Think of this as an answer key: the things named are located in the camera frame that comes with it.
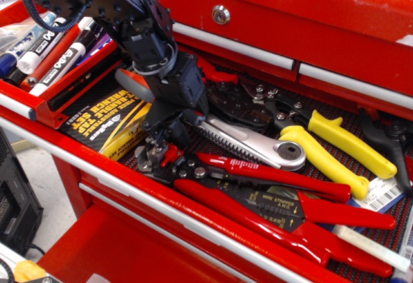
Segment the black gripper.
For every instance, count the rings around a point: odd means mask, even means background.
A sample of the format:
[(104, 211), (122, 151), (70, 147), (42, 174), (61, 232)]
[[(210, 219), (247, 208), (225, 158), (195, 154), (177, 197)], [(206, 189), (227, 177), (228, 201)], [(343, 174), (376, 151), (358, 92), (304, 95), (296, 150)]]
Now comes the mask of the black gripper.
[[(145, 81), (154, 94), (143, 123), (145, 131), (156, 129), (184, 110), (195, 110), (204, 115), (209, 113), (206, 87), (196, 55), (179, 52), (174, 67), (164, 77), (150, 76)], [(190, 145), (190, 137), (180, 120), (169, 123), (167, 130), (176, 145)]]

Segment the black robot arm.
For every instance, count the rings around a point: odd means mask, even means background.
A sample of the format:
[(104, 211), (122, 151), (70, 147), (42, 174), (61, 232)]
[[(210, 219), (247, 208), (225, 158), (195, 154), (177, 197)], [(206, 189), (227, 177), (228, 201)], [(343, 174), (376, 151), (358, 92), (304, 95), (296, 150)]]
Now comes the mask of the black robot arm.
[(94, 19), (132, 60), (133, 72), (118, 71), (117, 82), (149, 102), (143, 129), (156, 141), (166, 139), (188, 146), (183, 119), (191, 111), (209, 111), (197, 57), (179, 50), (169, 9), (158, 0), (23, 0), (30, 16), (41, 26), (39, 7), (65, 18), (64, 32), (81, 18)]

